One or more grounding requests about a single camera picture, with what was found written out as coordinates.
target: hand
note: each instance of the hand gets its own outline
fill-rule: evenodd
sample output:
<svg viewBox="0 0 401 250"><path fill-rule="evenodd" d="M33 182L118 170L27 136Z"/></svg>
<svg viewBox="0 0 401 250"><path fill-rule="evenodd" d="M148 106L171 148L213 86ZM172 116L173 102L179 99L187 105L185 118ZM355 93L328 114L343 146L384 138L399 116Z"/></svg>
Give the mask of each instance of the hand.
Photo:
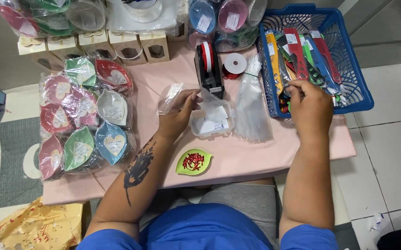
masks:
<svg viewBox="0 0 401 250"><path fill-rule="evenodd" d="M301 142L328 140L333 117L331 96L309 81L295 80L288 84L286 90L292 94L290 111Z"/></svg>
<svg viewBox="0 0 401 250"><path fill-rule="evenodd" d="M199 93L200 89L187 89L179 93L168 114L159 115L157 134L175 142L187 128L191 111L200 109L198 103L202 102L203 98L197 96Z"/></svg>

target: pink tablecloth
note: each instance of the pink tablecloth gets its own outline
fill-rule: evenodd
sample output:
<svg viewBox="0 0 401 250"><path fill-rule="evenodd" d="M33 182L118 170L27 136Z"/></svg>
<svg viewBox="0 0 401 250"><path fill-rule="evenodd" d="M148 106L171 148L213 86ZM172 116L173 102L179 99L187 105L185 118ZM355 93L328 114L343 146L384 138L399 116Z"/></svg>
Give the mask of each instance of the pink tablecloth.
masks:
<svg viewBox="0 0 401 250"><path fill-rule="evenodd" d="M128 67L136 83L137 112L134 114L134 126L139 135L137 144L140 147L158 127L156 102L162 90L173 83L197 83L194 51L182 42L170 43L169 51L169 62ZM251 53L257 53L255 47L244 54ZM221 54L219 61L223 61L225 56L226 54ZM233 100L239 89L239 81L224 82L225 99ZM235 137L200 140L188 129L177 144L163 188L258 179L274 176L275 171L288 168L299 147L296 130L291 121L271 119L271 126L275 140L261 144L249 144ZM334 116L330 135L331 159L356 155L344 116ZM175 173L178 159L192 148L202 149L213 155L209 169L196 176ZM101 198L120 171L120 167L104 168L92 175L68 176L47 182L43 189L44 203L53 205Z"/></svg>

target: gray shorts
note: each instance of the gray shorts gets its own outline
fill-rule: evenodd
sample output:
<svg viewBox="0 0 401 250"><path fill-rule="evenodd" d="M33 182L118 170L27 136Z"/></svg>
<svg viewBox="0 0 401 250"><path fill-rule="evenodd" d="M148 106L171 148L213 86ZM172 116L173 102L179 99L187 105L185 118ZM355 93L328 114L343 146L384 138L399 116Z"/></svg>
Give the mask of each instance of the gray shorts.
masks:
<svg viewBox="0 0 401 250"><path fill-rule="evenodd" d="M184 188L159 190L140 221L140 230L160 214L177 206L191 204L183 197L184 193ZM278 249L275 186L239 183L213 185L206 190L199 203L221 203L242 212L259 226L273 248Z"/></svg>

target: forearm tattoo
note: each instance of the forearm tattoo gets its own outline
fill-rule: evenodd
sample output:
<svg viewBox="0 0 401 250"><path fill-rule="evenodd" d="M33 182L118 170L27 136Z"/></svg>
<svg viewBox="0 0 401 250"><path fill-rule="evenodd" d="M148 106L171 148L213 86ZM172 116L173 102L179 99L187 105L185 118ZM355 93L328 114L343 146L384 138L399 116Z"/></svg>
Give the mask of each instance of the forearm tattoo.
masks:
<svg viewBox="0 0 401 250"><path fill-rule="evenodd" d="M154 159L153 149L157 142L153 141L153 139L153 137L149 139L124 170L125 178L123 179L123 185L129 206L131 206L131 202L129 201L128 188L142 183L149 171L148 166L151 164L151 160Z"/></svg>

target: blue shirt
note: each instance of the blue shirt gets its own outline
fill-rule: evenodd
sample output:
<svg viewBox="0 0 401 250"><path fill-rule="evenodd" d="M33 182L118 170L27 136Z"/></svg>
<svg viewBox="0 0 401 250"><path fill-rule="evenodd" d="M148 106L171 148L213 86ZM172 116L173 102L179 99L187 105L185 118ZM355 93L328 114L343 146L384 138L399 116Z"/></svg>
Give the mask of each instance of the blue shirt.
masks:
<svg viewBox="0 0 401 250"><path fill-rule="evenodd" d="M126 233L97 231L77 250L272 250L262 230L246 215L223 204L179 206L161 214L140 232L136 242ZM282 238L281 250L339 249L327 229L297 226Z"/></svg>

